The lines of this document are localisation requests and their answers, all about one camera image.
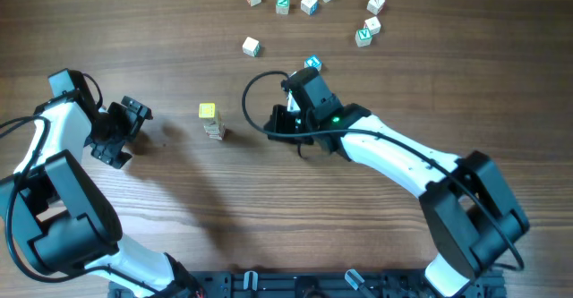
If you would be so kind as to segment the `blue C block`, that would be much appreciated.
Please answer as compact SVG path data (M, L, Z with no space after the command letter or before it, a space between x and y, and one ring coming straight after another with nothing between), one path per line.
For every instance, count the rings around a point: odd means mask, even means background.
M312 67L315 68L317 71L320 71L322 67L322 61L317 55L311 55L305 59L304 67L305 68Z

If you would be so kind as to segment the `green V block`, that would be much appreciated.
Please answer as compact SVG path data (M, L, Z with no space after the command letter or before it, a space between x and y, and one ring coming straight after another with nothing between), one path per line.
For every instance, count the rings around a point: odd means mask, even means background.
M366 29L357 30L355 33L355 43L358 47L367 47L372 43L372 34Z

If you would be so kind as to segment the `white soccer ball block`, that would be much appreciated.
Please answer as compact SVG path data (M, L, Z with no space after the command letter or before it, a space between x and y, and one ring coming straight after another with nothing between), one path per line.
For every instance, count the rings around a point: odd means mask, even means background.
M222 134L225 131L225 125L219 120L204 120L203 127L207 134Z

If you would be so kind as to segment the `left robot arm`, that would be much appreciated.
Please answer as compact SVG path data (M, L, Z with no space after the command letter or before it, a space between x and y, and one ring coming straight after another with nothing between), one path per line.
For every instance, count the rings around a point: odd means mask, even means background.
M113 206L81 166L85 148L120 169L124 152L151 110L133 98L103 106L93 79L63 69L49 76L53 98L29 116L2 123L10 133L26 123L36 130L14 172L1 182L1 217L7 250L17 268L42 283L92 275L135 297L202 297L201 284L166 253L124 234Z

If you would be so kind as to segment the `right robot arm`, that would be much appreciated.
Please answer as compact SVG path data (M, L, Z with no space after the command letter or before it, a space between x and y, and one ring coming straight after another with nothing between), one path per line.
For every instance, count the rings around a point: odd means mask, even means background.
M429 287L452 297L476 283L510 251L524 267L516 241L530 228L500 169L485 154L465 158L440 152L388 127L369 109L344 105L315 68L285 75L286 105L276 105L261 127L269 139L318 143L329 153L368 166L420 203L436 258L423 270Z

